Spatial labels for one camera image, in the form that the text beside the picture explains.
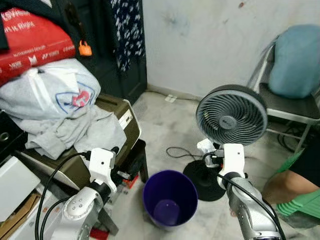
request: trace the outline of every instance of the metal chair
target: metal chair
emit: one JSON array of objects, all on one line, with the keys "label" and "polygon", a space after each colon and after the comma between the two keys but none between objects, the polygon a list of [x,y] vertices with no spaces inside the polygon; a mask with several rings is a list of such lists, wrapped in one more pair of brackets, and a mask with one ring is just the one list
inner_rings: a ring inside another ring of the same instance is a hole
[{"label": "metal chair", "polygon": [[274,63],[275,45],[272,44],[266,49],[264,56],[255,68],[248,87],[259,93],[264,99],[269,116],[306,124],[301,137],[271,128],[267,129],[267,131],[272,133],[299,139],[299,143],[294,152],[296,154],[304,143],[310,127],[318,124],[320,121],[320,111],[316,102],[320,91],[316,95],[310,95],[303,99],[290,99],[272,93],[268,88],[268,81]]}]

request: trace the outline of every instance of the black fan base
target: black fan base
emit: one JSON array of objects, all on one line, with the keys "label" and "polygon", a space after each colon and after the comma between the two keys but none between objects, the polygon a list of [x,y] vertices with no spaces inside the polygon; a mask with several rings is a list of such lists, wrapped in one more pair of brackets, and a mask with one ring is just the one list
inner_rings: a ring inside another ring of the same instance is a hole
[{"label": "black fan base", "polygon": [[226,192],[217,181],[220,170],[221,168],[208,168],[204,161],[196,160],[184,168],[183,174],[193,182],[199,200],[212,202],[222,198]]}]

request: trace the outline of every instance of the fan grille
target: fan grille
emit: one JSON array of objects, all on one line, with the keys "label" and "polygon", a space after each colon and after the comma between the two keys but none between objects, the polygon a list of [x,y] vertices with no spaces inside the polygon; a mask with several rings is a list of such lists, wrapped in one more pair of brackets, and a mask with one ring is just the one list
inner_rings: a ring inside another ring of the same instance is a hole
[{"label": "fan grille", "polygon": [[247,93],[250,89],[245,91],[213,90],[202,99],[196,118],[211,141],[248,145],[264,134],[268,122],[266,107],[252,92]]}]

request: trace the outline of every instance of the chair seat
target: chair seat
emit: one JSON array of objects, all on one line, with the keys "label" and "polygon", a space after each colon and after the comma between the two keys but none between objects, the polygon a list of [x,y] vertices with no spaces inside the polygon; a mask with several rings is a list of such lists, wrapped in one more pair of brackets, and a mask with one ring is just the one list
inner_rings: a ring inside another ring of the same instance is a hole
[{"label": "chair seat", "polygon": [[273,115],[273,111],[288,113],[282,118],[293,120],[295,116],[306,118],[305,123],[314,122],[320,119],[320,111],[313,96],[303,99],[290,99],[278,96],[269,90],[267,83],[259,84],[259,94],[263,98],[268,108],[268,115],[279,117],[279,114]]}]

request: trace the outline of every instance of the white wall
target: white wall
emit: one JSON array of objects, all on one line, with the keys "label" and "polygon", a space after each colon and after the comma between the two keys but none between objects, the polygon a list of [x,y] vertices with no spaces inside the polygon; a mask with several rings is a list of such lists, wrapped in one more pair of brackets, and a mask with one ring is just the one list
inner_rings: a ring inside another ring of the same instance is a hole
[{"label": "white wall", "polygon": [[320,0],[143,0],[148,83],[196,96],[246,85],[289,26],[320,25]]}]

